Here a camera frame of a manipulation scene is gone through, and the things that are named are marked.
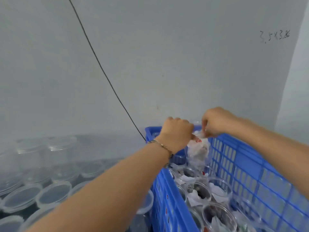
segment bracelet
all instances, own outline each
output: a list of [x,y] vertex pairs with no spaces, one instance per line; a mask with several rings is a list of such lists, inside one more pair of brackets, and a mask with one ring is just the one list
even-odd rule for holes
[[162,148],[164,148],[165,150],[168,151],[168,153],[170,154],[169,159],[172,159],[174,154],[172,151],[170,151],[166,146],[164,146],[162,143],[158,142],[156,139],[153,139],[152,141],[149,141],[148,143],[156,143],[158,145],[160,145]]

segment forearm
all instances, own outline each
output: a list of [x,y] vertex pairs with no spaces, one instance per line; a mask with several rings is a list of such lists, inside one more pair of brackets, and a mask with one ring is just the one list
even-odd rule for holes
[[309,199],[309,146],[238,119],[228,132],[248,143]]
[[169,152],[158,144],[147,144],[87,184],[28,232],[124,232],[168,157]]

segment blue plastic crate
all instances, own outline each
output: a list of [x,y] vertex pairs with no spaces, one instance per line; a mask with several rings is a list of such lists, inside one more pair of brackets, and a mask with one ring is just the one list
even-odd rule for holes
[[[161,127],[147,127],[146,140]],[[270,228],[278,232],[309,231],[309,201],[248,144],[222,134],[210,138],[210,166],[229,182],[233,193],[250,200]],[[184,150],[177,153],[184,155]],[[151,214],[154,232],[198,232],[167,169],[155,179]]]

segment black cable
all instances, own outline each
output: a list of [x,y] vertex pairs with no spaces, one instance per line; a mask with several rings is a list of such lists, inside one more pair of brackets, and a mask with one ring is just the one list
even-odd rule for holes
[[109,78],[107,77],[106,73],[104,72],[104,70],[103,70],[103,68],[102,68],[102,66],[101,66],[101,63],[100,63],[100,61],[98,60],[98,57],[97,57],[97,55],[95,54],[95,51],[94,51],[94,49],[93,49],[93,47],[92,47],[92,45],[91,45],[91,43],[90,43],[90,41],[89,41],[89,38],[88,38],[88,36],[87,36],[87,34],[86,34],[86,32],[85,32],[85,29],[84,29],[84,27],[83,27],[83,24],[82,24],[82,22],[80,21],[80,18],[79,18],[79,16],[78,16],[77,12],[76,12],[76,9],[75,9],[75,7],[73,6],[73,3],[72,3],[71,0],[69,0],[69,2],[71,3],[71,6],[73,7],[73,10],[74,10],[74,12],[75,12],[75,15],[76,15],[76,17],[77,17],[77,19],[78,19],[78,21],[79,21],[79,23],[80,23],[80,26],[81,26],[82,29],[83,29],[84,35],[85,35],[85,37],[87,38],[87,41],[88,41],[88,43],[89,43],[89,45],[90,45],[90,48],[91,48],[93,54],[95,55],[95,58],[97,59],[97,62],[98,62],[98,64],[99,64],[99,66],[100,66],[102,72],[104,73],[104,75],[105,75],[107,81],[109,82],[109,84],[110,84],[111,88],[113,89],[113,91],[114,91],[116,97],[118,98],[118,101],[120,102],[120,104],[122,105],[122,107],[125,109],[126,113],[128,114],[130,120],[131,120],[132,123],[134,124],[134,126],[135,126],[135,128],[137,129],[137,131],[139,132],[139,134],[140,134],[140,135],[143,137],[143,139],[146,141],[146,139],[144,138],[144,136],[142,135],[142,133],[138,130],[136,124],[135,124],[134,121],[132,120],[132,118],[131,118],[130,114],[128,113],[127,109],[126,109],[125,106],[122,104],[122,102],[121,102],[120,98],[118,97],[116,91],[114,90],[114,87],[112,86],[112,84],[111,84]]

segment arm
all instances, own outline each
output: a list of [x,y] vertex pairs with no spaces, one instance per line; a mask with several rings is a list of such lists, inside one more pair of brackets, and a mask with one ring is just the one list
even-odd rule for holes
[[[191,138],[193,124],[168,118],[157,141],[173,153]],[[122,160],[59,205],[27,232],[124,232],[140,207],[169,152],[156,143]]]
[[228,133],[256,149],[307,199],[309,199],[309,146],[234,116],[218,107],[202,120],[206,136]]

